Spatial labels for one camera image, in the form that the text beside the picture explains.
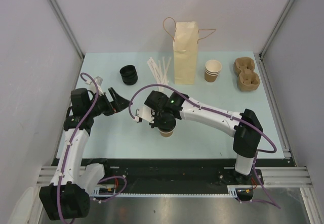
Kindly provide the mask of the brown paper coffee cup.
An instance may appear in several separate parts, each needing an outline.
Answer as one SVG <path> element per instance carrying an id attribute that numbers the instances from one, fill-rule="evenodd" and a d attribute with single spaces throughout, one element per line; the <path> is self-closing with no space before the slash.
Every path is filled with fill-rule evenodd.
<path id="1" fill-rule="evenodd" d="M 172 134 L 173 134 L 173 130 L 171 130 L 171 131 L 166 131 L 166 130 L 161 130 L 161 129 L 159 129 L 159 133 L 160 133 L 160 135 L 162 136 L 162 137 L 165 137 L 165 138 L 167 138 L 167 137 L 170 137 Z"/>

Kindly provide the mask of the black plastic cup lid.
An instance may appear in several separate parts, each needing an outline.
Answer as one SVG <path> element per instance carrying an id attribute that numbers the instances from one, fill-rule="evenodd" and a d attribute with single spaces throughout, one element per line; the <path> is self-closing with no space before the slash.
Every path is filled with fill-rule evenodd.
<path id="1" fill-rule="evenodd" d="M 175 118 L 160 118 L 157 120 L 156 127 L 161 130 L 171 131 L 176 126 Z"/>

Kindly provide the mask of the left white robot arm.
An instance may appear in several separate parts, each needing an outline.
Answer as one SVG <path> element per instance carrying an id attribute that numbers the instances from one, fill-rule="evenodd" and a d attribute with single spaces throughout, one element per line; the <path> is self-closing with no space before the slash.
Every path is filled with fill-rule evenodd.
<path id="1" fill-rule="evenodd" d="M 83 174 L 80 167 L 94 118 L 110 116 L 126 109 L 129 100 L 109 88 L 105 93 L 78 88 L 71 92 L 71 106 L 64 121 L 64 147 L 50 184 L 41 187 L 39 198 L 50 220 L 84 218 L 90 210 L 90 194 L 98 182 L 111 180 L 112 171 L 100 163 L 90 164 Z"/>

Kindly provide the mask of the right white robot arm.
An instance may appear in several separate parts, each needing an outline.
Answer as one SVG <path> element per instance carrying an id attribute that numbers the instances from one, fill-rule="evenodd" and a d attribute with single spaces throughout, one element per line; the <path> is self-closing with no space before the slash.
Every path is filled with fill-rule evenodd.
<path id="1" fill-rule="evenodd" d="M 161 132 L 171 132 L 177 120 L 198 122 L 218 129 L 233 138 L 236 153 L 234 180 L 246 184 L 252 178 L 252 165 L 261 140 L 263 128 L 254 111 L 245 109 L 243 113 L 221 110 L 200 103 L 186 94 L 173 92 L 169 97 L 152 91 L 144 102 L 150 109 L 153 122 Z"/>

